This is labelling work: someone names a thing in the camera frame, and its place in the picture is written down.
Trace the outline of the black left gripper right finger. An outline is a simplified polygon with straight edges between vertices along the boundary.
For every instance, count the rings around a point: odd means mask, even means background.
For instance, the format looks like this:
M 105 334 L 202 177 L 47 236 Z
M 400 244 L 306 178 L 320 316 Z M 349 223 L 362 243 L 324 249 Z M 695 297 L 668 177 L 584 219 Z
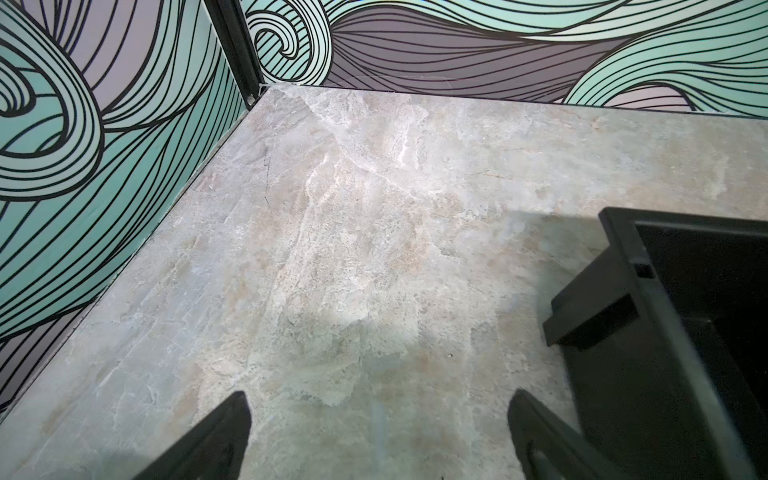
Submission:
M 527 479 L 622 479 L 624 473 L 530 392 L 518 389 L 507 411 Z

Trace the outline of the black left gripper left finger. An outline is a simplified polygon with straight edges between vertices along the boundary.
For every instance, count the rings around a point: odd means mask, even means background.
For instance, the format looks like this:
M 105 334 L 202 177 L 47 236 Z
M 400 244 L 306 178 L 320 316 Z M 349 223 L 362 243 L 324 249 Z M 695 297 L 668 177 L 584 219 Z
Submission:
M 233 392 L 135 479 L 238 479 L 251 422 L 246 394 Z

